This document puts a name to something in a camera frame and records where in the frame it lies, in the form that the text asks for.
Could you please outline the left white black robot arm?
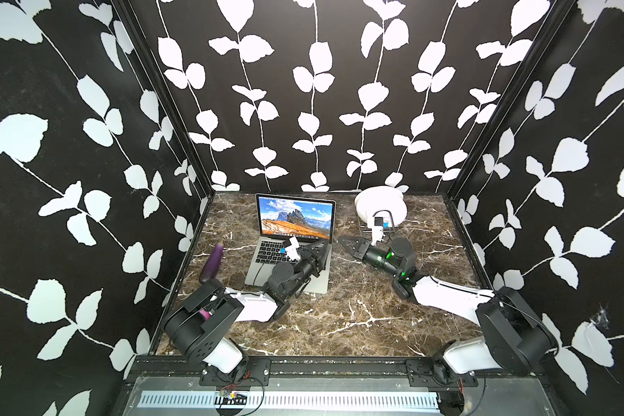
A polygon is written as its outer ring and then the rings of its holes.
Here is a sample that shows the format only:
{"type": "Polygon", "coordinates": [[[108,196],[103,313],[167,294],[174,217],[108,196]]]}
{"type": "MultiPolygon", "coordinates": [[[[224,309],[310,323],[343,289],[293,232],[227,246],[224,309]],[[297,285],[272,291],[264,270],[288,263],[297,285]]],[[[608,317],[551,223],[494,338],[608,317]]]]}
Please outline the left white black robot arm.
{"type": "Polygon", "coordinates": [[[314,277],[325,270],[331,244],[320,240],[296,250],[296,263],[274,265],[258,292],[233,291],[216,275],[220,261],[206,264],[210,278],[164,320],[164,332],[188,362],[204,363],[231,376],[235,382],[247,377],[248,358],[239,345],[226,338],[234,322],[273,322],[291,306],[314,277]]]}

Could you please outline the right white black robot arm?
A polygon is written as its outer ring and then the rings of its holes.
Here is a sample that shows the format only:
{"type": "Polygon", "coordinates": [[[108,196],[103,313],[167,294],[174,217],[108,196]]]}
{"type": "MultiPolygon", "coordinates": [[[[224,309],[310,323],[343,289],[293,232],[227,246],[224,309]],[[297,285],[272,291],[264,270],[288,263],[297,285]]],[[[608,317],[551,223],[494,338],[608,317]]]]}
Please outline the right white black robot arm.
{"type": "Polygon", "coordinates": [[[342,236],[338,242],[352,257],[391,277],[395,294],[411,303],[445,310],[478,325],[481,335],[453,341],[433,358],[438,378],[472,371],[503,369],[525,375],[559,341],[515,289],[474,289],[424,276],[416,267],[412,243],[397,237],[384,251],[365,237],[342,236]]]}

